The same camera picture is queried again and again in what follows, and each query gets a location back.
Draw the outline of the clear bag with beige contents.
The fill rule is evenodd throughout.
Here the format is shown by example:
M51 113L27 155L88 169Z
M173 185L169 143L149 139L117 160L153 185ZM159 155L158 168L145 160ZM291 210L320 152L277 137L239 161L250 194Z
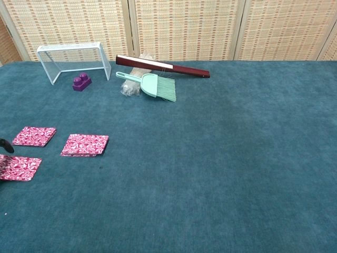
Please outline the clear bag with beige contents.
M155 60L155 58L148 52L140 54L140 58L146 60ZM142 77L144 74L151 73L151 70L142 69L138 67L132 68L130 75ZM141 92L140 84L135 81L125 80L121 85L121 93L125 96L139 96Z

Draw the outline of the woven bamboo screen panel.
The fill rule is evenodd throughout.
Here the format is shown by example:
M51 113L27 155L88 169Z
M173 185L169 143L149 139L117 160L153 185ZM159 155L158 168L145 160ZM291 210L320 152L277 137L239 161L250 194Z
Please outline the woven bamboo screen panel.
M22 61L12 37L0 16L0 65Z
M14 61L37 61L40 45L101 42L109 60L133 55L128 0L0 0Z
M233 60L246 0L127 0L133 55Z
M234 59L315 61L336 21L337 0L245 0Z
M337 32L328 36L322 51L319 53L318 61L337 61Z

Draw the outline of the mint green hand brush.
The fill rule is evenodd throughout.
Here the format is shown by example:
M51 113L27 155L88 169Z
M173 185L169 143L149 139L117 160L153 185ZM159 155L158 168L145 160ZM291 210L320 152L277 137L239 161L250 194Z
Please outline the mint green hand brush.
M115 75L121 79L139 83L141 90L151 97L160 97L171 102L176 102L174 79L161 77L152 73L143 74L142 77L123 72L116 72Z

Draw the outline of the dark red folded fan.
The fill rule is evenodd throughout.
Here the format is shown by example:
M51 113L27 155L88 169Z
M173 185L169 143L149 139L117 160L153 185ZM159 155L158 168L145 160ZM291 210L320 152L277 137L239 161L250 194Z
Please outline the dark red folded fan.
M138 57L117 55L115 61L117 65L124 65L154 71L180 73L202 78L210 78L210 73L207 70L195 69L179 65L172 65L155 60L147 60Z

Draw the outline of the purple toy building brick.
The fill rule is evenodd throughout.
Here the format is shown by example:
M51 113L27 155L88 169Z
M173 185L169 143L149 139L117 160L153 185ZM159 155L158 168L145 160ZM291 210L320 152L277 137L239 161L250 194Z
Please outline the purple toy building brick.
M82 92L85 88L87 88L92 83L91 78L87 75L87 73L82 72L79 76L73 79L73 90Z

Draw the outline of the grey black left robot hand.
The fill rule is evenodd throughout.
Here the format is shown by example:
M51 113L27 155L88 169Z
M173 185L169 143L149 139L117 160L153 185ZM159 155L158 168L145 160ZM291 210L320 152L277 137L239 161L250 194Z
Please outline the grey black left robot hand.
M0 147L4 148L8 153L14 153L14 148L12 145L5 139L0 139Z

